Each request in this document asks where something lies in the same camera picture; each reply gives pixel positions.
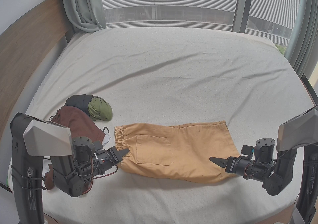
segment white bed sheet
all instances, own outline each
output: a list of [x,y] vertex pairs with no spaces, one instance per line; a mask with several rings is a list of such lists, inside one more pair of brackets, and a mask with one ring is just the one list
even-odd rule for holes
[[[104,29],[76,35],[34,96],[27,114],[49,119],[73,94],[113,108],[107,126],[226,120],[240,151],[276,139],[278,126],[313,106],[306,89],[266,38],[175,27]],[[119,170],[72,198],[43,192],[47,214],[65,223],[255,223],[291,205],[300,189],[303,150],[292,182],[270,196],[261,182],[229,178],[211,185]]]

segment olive green clothing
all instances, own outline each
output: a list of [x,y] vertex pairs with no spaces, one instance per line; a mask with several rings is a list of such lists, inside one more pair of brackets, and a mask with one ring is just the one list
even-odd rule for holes
[[109,121],[113,118],[113,110],[111,106],[100,97],[93,97],[88,103],[88,111],[93,121],[103,120]]

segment folded shorts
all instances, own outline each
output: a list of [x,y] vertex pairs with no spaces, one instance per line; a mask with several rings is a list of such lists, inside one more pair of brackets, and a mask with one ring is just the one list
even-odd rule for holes
[[225,121],[178,126],[135,123],[115,127],[117,150],[129,149],[119,167],[154,178],[215,183],[233,174],[209,157],[238,157]]

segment wrinkle in bed sheet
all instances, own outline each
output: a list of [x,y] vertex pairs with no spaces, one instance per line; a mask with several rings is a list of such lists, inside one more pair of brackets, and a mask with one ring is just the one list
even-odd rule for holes
[[[49,119],[73,94],[97,95],[112,106],[107,147],[114,145],[111,128],[121,124],[225,120],[240,150],[262,137],[277,138],[281,123],[313,106],[269,39],[174,27],[114,28],[80,36],[65,48],[27,113]],[[102,129],[105,122],[96,125]],[[43,206],[72,224],[255,223],[294,202],[302,157],[299,150],[292,182],[274,197],[260,182],[242,177],[202,185],[119,170],[96,180],[79,198],[56,188],[45,191]]]

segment brown shorts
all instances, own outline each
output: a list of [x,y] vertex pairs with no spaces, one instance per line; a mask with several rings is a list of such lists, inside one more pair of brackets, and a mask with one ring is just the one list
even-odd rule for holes
[[115,127],[117,150],[128,148],[119,167],[154,178],[215,183],[233,176],[209,157],[238,157],[225,121],[160,126],[136,123]]

